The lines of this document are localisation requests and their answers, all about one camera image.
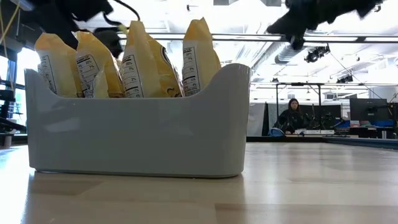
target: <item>table surface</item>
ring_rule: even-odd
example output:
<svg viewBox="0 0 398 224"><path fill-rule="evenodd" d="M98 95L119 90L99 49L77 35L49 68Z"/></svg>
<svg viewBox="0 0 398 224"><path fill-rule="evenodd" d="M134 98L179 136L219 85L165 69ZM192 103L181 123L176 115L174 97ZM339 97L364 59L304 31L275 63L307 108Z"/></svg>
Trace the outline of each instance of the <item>table surface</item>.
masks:
<svg viewBox="0 0 398 224"><path fill-rule="evenodd" d="M398 223L397 192L398 153L366 147L248 143L229 179L41 174L0 151L5 224Z"/></svg>

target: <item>black hair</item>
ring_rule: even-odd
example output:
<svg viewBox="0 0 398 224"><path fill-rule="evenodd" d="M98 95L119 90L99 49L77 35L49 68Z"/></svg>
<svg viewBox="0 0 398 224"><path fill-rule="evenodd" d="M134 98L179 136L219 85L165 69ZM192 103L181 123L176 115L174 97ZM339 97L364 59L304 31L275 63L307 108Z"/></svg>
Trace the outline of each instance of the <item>black hair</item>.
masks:
<svg viewBox="0 0 398 224"><path fill-rule="evenodd" d="M292 104L293 101L296 101L296 102L297 102L297 109L296 109L295 111L300 112L300 103L299 103L299 101L298 101L297 99L295 99L295 98L292 98L292 99L289 100L289 111L293 111L292 106L291 106L291 104Z"/></svg>

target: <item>chip bag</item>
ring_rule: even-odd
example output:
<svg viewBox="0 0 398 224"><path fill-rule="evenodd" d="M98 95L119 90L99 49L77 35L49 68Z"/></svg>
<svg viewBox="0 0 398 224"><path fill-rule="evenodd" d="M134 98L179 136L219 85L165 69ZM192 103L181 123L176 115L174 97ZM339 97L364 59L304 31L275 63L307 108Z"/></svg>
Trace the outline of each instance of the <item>chip bag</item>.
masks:
<svg viewBox="0 0 398 224"><path fill-rule="evenodd" d="M168 97L160 86L157 60L141 21L130 23L121 70L127 97Z"/></svg>
<svg viewBox="0 0 398 224"><path fill-rule="evenodd" d="M56 34L42 34L35 43L35 50L40 56L39 74L54 93L83 97L74 49Z"/></svg>
<svg viewBox="0 0 398 224"><path fill-rule="evenodd" d="M147 34L147 41L156 61L157 72L160 79L160 87L169 97L181 97L180 86L177 82L177 71L169 60L166 48Z"/></svg>
<svg viewBox="0 0 398 224"><path fill-rule="evenodd" d="M81 86L85 97L94 97L94 79L103 70L106 85L105 88L110 98L124 97L116 61L111 52L92 33L78 31L76 33L79 41L76 53L76 63L81 78Z"/></svg>
<svg viewBox="0 0 398 224"><path fill-rule="evenodd" d="M192 20L183 40L183 88L185 96L204 89L221 68L205 18Z"/></svg>

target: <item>woman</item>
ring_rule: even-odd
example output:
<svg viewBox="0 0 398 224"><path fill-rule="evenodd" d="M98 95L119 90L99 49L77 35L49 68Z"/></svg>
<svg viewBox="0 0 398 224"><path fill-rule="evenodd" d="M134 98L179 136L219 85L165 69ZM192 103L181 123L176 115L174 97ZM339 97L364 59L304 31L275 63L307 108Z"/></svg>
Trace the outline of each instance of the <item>woman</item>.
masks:
<svg viewBox="0 0 398 224"><path fill-rule="evenodd" d="M297 129L304 128L299 101L294 98L289 101L289 108L280 114L275 127L283 132L290 131L291 133L294 133Z"/></svg>

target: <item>nutrition facts label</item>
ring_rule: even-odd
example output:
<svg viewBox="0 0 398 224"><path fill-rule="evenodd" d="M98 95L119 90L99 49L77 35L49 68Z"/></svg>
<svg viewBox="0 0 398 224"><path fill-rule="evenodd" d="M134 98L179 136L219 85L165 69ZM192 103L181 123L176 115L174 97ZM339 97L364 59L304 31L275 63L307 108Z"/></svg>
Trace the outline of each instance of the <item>nutrition facts label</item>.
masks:
<svg viewBox="0 0 398 224"><path fill-rule="evenodd" d="M48 55L40 57L40 64L42 67L42 76L45 81L49 84L50 90L57 93L57 87L55 86L54 74L52 72L52 67L50 63L50 58Z"/></svg>
<svg viewBox="0 0 398 224"><path fill-rule="evenodd" d="M93 81L100 72L93 56L86 55L76 60L80 74L81 88L86 98L94 97Z"/></svg>
<svg viewBox="0 0 398 224"><path fill-rule="evenodd" d="M185 96L192 96L200 91L195 47L184 47L183 60L182 83L184 86L184 93Z"/></svg>
<svg viewBox="0 0 398 224"><path fill-rule="evenodd" d="M142 98L141 80L137 69L136 58L134 55L127 55L122 61L123 86L126 91L126 97Z"/></svg>

